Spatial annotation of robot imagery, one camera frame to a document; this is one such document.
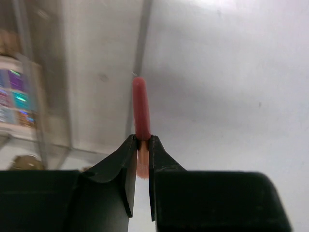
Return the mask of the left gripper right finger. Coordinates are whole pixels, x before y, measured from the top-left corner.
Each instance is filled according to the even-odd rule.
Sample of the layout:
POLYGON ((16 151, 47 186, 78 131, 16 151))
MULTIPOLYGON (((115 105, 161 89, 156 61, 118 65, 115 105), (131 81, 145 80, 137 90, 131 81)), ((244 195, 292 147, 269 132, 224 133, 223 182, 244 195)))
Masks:
POLYGON ((149 196, 158 232, 290 232, 272 181, 263 173, 188 171, 149 141, 149 196))

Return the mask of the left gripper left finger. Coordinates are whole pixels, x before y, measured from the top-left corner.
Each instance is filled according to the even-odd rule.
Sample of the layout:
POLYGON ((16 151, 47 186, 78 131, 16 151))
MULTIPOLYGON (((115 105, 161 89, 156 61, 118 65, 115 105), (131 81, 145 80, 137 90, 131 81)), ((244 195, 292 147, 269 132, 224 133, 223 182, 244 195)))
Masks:
POLYGON ((126 232, 133 216, 137 139, 85 172, 2 171, 3 232, 126 232))

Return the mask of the pink makeup brush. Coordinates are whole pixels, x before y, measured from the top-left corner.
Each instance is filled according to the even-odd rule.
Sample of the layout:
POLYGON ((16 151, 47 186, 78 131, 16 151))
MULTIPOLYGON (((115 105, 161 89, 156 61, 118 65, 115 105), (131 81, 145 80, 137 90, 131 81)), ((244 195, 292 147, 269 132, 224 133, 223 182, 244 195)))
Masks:
POLYGON ((149 140, 151 138, 149 104, 145 80, 133 79, 133 115, 137 138, 137 176, 149 178, 149 140))

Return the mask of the colourful eyeshadow palette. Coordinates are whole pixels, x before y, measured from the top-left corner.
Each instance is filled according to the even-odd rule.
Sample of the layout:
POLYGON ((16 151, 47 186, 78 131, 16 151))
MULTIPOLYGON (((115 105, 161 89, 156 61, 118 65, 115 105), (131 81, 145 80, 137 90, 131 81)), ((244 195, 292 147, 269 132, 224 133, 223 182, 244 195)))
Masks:
POLYGON ((12 137, 36 140, 35 118, 46 110, 46 94, 42 84, 42 67, 32 63, 32 81, 23 74, 22 63, 0 57, 0 132, 12 137))

